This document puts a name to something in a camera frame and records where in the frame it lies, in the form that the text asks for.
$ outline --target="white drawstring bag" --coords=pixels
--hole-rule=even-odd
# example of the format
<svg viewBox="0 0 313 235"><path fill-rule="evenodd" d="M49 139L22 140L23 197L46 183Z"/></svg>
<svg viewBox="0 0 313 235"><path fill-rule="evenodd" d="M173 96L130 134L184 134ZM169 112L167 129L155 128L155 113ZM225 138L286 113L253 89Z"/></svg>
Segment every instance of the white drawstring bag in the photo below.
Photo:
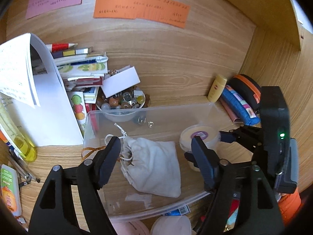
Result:
<svg viewBox="0 0 313 235"><path fill-rule="evenodd" d="M144 193L177 198L181 194L181 177L173 141L133 139L123 134L121 170L128 182Z"/></svg>

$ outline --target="yellow bottle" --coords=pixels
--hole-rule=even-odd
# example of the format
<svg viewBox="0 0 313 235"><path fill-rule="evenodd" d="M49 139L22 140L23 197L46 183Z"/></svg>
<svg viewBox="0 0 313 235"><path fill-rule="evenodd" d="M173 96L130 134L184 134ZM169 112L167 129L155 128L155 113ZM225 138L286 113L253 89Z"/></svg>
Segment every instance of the yellow bottle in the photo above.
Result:
<svg viewBox="0 0 313 235"><path fill-rule="evenodd" d="M221 74L218 74L213 82L213 85L208 94L208 100L210 102L216 102L217 99L221 96L224 87L226 86L227 78L223 77Z"/></svg>
<svg viewBox="0 0 313 235"><path fill-rule="evenodd" d="M0 130L27 162L33 162L37 158L37 151L29 139L25 138L15 126L9 113L0 100Z"/></svg>

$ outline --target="bowl of beads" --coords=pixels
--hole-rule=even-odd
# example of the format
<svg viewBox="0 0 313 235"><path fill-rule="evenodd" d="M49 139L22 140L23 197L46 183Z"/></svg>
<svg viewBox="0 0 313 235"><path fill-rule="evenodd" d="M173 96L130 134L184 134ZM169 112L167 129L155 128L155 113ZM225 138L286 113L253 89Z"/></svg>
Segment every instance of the bowl of beads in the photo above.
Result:
<svg viewBox="0 0 313 235"><path fill-rule="evenodd" d="M144 106L146 96L138 87L128 88L109 98L106 98L99 90L96 106L105 111L104 116L113 122L127 122L136 115L134 109L140 109Z"/></svg>

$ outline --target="transparent storage box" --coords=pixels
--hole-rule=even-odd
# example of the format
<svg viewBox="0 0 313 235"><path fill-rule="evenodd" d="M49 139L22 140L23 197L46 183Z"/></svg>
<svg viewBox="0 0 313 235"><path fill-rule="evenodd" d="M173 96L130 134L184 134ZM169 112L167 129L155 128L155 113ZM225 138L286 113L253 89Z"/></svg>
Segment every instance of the transparent storage box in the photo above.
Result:
<svg viewBox="0 0 313 235"><path fill-rule="evenodd" d="M91 111L87 115L84 147L105 146L108 134L122 136L114 124L120 125L128 136L144 137L153 141L174 141L181 173L182 193L169 198L137 191L130 185L116 162L108 184L99 196L113 222L145 219L175 210L208 195L203 189L200 172L190 169L180 148L179 138L183 130L196 124L220 128L225 118L213 103L169 107L151 107L130 110Z"/></svg>

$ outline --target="orange zipper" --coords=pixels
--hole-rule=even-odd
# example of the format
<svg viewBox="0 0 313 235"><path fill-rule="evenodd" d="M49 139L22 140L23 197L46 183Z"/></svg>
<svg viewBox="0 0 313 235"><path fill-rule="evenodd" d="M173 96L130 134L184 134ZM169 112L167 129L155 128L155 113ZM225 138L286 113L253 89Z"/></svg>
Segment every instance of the orange zipper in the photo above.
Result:
<svg viewBox="0 0 313 235"><path fill-rule="evenodd" d="M256 88L255 85L253 85L246 77L244 77L244 76L242 76L242 75L240 75L240 74L234 76L234 78L237 78L237 79L241 80L242 82L244 82L244 83L248 86L248 88L250 88L251 91L254 93L253 96L254 96L256 102L257 102L257 103L260 102L261 93L260 93L260 91Z"/></svg>

